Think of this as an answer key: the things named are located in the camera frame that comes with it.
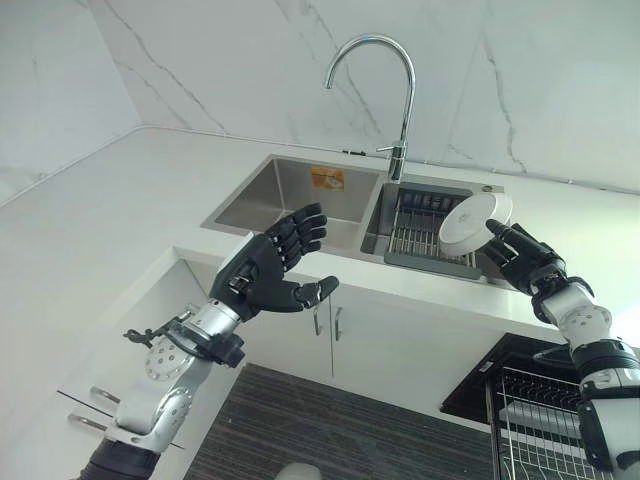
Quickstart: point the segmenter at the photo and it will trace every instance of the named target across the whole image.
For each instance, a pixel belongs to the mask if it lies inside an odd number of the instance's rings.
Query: sink drain rack
[[[450,257],[440,250],[438,242],[445,217],[465,198],[440,191],[401,188],[385,262],[445,275],[480,278],[482,270],[476,265],[475,252]]]

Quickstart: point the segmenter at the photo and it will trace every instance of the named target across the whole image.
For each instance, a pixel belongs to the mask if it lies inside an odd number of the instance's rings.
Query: dish drying rack
[[[486,394],[496,480],[613,480],[586,459],[577,384],[504,366]]]
[[[395,207],[386,263],[463,278],[479,279],[476,252],[449,257],[440,250],[438,233],[445,217],[466,197],[430,186],[401,187]]]

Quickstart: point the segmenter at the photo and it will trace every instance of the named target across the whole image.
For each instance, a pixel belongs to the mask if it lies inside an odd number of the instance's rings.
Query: white countertop
[[[237,245],[199,225],[270,154],[386,170],[382,159],[143,128],[0,209],[0,444],[177,258],[217,263]],[[623,321],[640,305],[638,197],[422,164],[406,171],[503,185],[513,220],[552,245],[640,346],[640,321],[635,332]],[[437,318],[561,340],[517,292],[324,253],[295,271],[336,275]]]

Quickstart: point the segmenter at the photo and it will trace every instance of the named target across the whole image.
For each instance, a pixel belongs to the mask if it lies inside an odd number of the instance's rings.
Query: white wall
[[[139,123],[84,0],[0,2],[0,204]]]
[[[147,124],[364,149],[397,138],[399,40],[417,75],[409,157],[640,190],[637,0],[90,0]]]

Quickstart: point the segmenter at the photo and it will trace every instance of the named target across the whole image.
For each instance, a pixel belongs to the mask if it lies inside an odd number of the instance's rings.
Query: stainless steel sink
[[[343,186],[331,183],[314,186],[314,167],[340,171]],[[323,245],[337,250],[354,247],[357,250],[360,225],[380,178],[381,172],[376,170],[270,158],[202,226],[236,233],[240,233],[236,229],[263,232],[284,215],[320,202],[328,218]]]
[[[340,181],[319,185],[318,168],[335,169]],[[292,211],[320,202],[328,218],[326,253],[495,283],[499,271],[481,252],[446,257],[438,249],[437,232],[456,202],[502,188],[412,175],[404,179],[387,183],[386,172],[379,170],[272,156],[201,226],[240,235],[263,232]]]

